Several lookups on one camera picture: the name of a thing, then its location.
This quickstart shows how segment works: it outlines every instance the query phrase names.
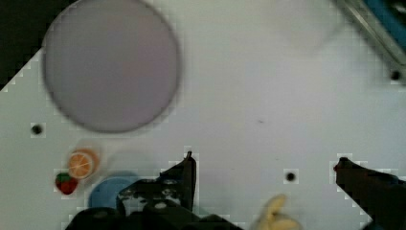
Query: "white table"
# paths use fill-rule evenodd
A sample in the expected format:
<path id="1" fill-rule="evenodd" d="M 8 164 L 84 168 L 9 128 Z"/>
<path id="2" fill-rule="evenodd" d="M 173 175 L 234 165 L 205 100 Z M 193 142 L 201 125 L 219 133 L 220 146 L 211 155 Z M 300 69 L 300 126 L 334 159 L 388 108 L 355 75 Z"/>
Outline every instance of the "white table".
<path id="1" fill-rule="evenodd" d="M 406 95 L 356 29 L 346 22 L 304 56 L 277 33 L 273 1 L 150 2 L 165 12 L 184 53 L 171 109 L 132 133 L 84 130 L 50 101 L 38 52 L 0 94 L 0 229 L 64 229 L 86 207 L 91 184 L 71 196 L 54 186 L 81 138 L 104 146 L 109 166 L 98 181 L 122 170 L 158 175 L 193 150 L 198 208 L 244 229 L 279 193 L 288 194 L 283 211 L 305 229 L 368 221 L 337 192 L 331 168 L 345 154 L 405 175 Z M 30 132 L 37 123 L 46 126 L 38 137 Z M 288 171 L 296 182 L 284 183 Z"/>

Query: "blue bowl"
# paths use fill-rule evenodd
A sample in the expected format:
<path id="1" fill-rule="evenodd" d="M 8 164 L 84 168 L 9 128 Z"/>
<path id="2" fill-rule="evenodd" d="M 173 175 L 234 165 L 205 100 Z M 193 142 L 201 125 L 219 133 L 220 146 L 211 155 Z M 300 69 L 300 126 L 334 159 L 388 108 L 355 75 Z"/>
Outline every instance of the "blue bowl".
<path id="1" fill-rule="evenodd" d="M 89 196 L 89 208 L 117 208 L 117 194 L 139 178 L 134 173 L 119 173 L 107 177 Z"/>

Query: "white surface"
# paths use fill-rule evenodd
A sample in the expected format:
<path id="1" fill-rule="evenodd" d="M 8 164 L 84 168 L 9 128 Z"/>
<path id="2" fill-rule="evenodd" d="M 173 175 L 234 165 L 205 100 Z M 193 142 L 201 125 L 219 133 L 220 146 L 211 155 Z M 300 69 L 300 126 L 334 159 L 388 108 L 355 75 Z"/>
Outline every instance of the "white surface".
<path id="1" fill-rule="evenodd" d="M 174 34 L 140 1 L 78 1 L 51 25 L 43 51 L 44 82 L 57 106 L 96 131 L 151 122 L 180 81 Z"/>
<path id="2" fill-rule="evenodd" d="M 90 185 L 71 197 L 53 185 L 83 137 L 103 144 L 110 171 L 141 176 L 157 175 L 192 149 L 199 207 L 244 229 L 279 193 L 288 195 L 283 211 L 304 229 L 359 229 L 368 216 L 337 192 L 331 168 L 352 154 L 367 167 L 405 175 L 406 98 L 356 30 L 346 24 L 302 57 L 270 20 L 273 2 L 153 5 L 175 26 L 185 55 L 181 90 L 154 124 L 125 135 L 72 125 L 47 99 L 39 54 L 2 90 L 0 229 L 61 229 L 85 207 Z M 46 136 L 32 137 L 31 123 L 46 123 Z M 287 170 L 298 172 L 298 183 L 283 183 Z"/>

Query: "round plate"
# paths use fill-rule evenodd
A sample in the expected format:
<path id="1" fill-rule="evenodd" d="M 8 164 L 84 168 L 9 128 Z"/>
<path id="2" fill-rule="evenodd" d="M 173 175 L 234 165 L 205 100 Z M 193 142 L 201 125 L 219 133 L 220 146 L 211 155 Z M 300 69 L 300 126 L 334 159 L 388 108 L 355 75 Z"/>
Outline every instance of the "round plate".
<path id="1" fill-rule="evenodd" d="M 89 129 L 141 127 L 176 92 L 177 41 L 141 1 L 79 1 L 54 21 L 43 46 L 44 81 L 56 106 Z"/>

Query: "orange slice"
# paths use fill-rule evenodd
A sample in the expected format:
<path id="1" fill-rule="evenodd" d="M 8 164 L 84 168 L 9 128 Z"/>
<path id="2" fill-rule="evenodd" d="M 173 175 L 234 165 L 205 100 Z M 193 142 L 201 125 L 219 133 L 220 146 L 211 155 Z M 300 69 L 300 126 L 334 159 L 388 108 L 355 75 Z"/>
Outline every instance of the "orange slice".
<path id="1" fill-rule="evenodd" d="M 69 174 L 76 179 L 84 179 L 99 165 L 99 157 L 91 150 L 80 149 L 69 158 Z"/>

